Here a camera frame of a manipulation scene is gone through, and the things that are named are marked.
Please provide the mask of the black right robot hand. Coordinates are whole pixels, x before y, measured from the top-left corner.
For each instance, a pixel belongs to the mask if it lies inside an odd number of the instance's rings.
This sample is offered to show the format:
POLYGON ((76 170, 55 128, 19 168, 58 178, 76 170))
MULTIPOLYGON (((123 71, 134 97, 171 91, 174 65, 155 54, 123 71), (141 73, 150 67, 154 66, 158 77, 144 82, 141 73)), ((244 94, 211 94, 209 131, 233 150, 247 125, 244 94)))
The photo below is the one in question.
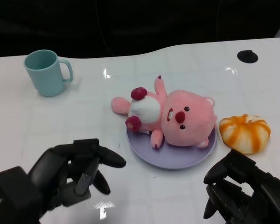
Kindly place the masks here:
POLYGON ((216 212, 227 224, 280 224, 280 179, 231 150, 206 174, 204 219, 216 212))

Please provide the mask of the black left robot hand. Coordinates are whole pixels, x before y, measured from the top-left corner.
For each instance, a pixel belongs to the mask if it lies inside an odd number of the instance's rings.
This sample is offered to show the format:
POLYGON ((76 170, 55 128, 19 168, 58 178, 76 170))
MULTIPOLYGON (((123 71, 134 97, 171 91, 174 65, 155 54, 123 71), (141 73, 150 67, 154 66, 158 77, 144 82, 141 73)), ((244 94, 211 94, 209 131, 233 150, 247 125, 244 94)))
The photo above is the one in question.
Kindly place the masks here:
POLYGON ((98 169, 101 164, 123 168, 126 160, 98 139, 74 140, 46 150, 28 173, 43 197, 41 214, 90 199, 90 186, 109 195, 110 187, 98 169))

